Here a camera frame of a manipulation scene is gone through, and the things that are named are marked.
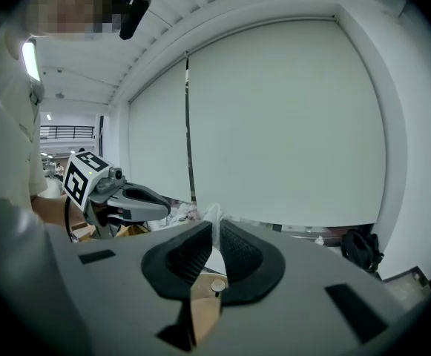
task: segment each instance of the black bag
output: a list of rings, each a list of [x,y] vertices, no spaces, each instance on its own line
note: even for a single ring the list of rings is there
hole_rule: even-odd
[[[351,229],[342,236],[342,255],[369,273],[375,273],[384,254],[378,250],[376,234]]]

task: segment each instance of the ceiling light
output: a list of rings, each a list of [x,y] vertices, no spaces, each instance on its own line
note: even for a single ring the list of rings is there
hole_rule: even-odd
[[[39,69],[36,61],[36,44],[34,42],[26,42],[22,45],[22,55],[24,57],[25,68],[27,73],[34,79],[40,82]]]

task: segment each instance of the robotic arm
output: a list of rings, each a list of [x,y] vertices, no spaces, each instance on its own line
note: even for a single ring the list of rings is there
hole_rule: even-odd
[[[122,224],[162,219],[171,211],[159,194],[127,182],[121,168],[90,151],[70,156],[63,185],[68,202],[72,200],[95,226],[93,237],[99,239],[115,237]]]

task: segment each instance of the white wall panel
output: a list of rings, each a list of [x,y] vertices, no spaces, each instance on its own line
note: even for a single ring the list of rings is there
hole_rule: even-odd
[[[229,36],[189,60],[197,203],[269,223],[374,223],[385,144],[375,92],[334,22]]]
[[[164,73],[129,110],[131,181],[191,201],[185,127],[185,60]]]
[[[347,10],[374,44],[395,84],[406,130],[406,182],[401,208],[394,228],[374,230],[388,243],[385,258],[378,267],[382,279],[393,277],[418,266],[431,279],[431,27],[413,3],[407,3],[399,23],[382,13]],[[402,123],[389,112],[388,120]],[[398,133],[388,128],[388,145],[398,141]],[[402,180],[405,171],[393,169],[387,183]],[[381,216],[392,216],[382,208]]]
[[[349,10],[343,8],[339,9],[338,15],[340,26],[351,39],[369,71],[384,124],[386,151],[384,196],[378,220],[372,229],[372,232],[378,236],[378,247],[381,252],[385,251],[400,214],[408,169],[407,131],[398,88],[379,49],[361,24],[368,22],[366,27],[373,27],[374,30],[381,32],[385,30],[391,32],[392,29],[389,27],[387,29],[382,27],[389,21],[383,16],[382,13],[367,14],[367,16],[360,13],[354,19]],[[396,51],[389,45],[386,45],[386,48],[393,53]]]

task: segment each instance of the railing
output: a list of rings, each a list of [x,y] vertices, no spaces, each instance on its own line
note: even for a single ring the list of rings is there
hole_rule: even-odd
[[[67,125],[42,125],[40,139],[93,139],[95,127],[73,127]]]

